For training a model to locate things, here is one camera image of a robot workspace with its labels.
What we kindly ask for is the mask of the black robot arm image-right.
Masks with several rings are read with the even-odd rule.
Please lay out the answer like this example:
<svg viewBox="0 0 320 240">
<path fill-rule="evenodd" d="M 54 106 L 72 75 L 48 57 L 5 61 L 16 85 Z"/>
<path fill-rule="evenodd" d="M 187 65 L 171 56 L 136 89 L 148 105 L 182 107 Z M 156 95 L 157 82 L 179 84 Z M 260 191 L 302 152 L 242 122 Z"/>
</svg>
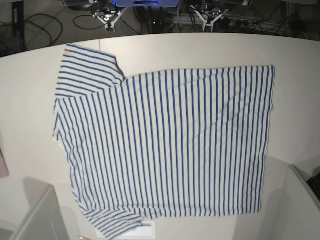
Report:
<svg viewBox="0 0 320 240">
<path fill-rule="evenodd" d="M 221 8 L 234 8 L 237 6 L 249 7 L 252 4 L 252 0 L 214 0 L 213 3 L 217 7 Z"/>
</svg>

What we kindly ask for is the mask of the black robot arm image-left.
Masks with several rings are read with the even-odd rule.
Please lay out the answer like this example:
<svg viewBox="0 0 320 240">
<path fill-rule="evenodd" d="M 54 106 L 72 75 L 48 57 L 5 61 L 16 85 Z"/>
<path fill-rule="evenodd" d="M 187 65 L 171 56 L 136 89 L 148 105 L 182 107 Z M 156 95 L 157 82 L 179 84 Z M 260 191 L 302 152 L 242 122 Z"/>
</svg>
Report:
<svg viewBox="0 0 320 240">
<path fill-rule="evenodd" d="M 61 4 L 63 7 L 73 11 L 93 12 L 101 10 L 107 6 L 108 0 L 63 0 Z"/>
</svg>

